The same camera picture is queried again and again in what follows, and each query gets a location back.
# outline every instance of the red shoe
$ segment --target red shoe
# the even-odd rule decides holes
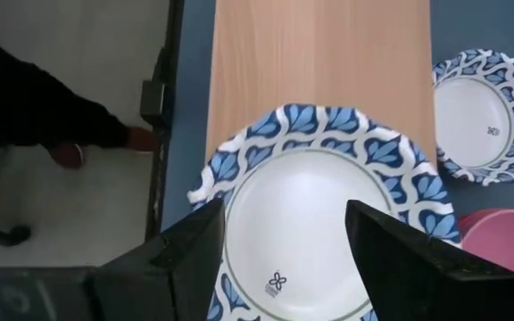
[[[156,135],[147,129],[130,127],[126,148],[137,152],[153,152],[158,145]]]
[[[64,169],[80,169],[85,163],[85,155],[77,144],[60,144],[47,150],[53,161]]]

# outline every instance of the white plate center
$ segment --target white plate center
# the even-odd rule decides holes
[[[456,78],[435,89],[437,143],[460,166],[495,161],[510,140],[510,122],[504,101],[478,80]]]
[[[366,307],[344,227],[351,199],[390,212],[374,179],[331,152],[284,153],[242,184],[229,206],[226,252],[253,305],[292,320],[334,320]]]

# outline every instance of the blue and white paper plate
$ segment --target blue and white paper plate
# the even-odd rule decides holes
[[[455,177],[514,182],[514,58],[466,50],[434,67],[438,159]]]
[[[460,244],[434,166],[354,108],[279,107],[223,143],[187,196],[226,204],[211,321],[376,320],[344,226],[350,199]]]

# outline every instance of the wooden cutting board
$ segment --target wooden cutting board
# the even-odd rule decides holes
[[[435,162],[428,0],[217,0],[206,156],[283,103],[357,107]]]

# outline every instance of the floor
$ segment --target floor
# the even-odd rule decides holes
[[[0,0],[0,45],[129,124],[152,76],[169,0]],[[0,266],[100,265],[144,240],[151,156],[87,149],[79,171],[38,147],[0,151],[0,228],[32,238],[0,247]]]

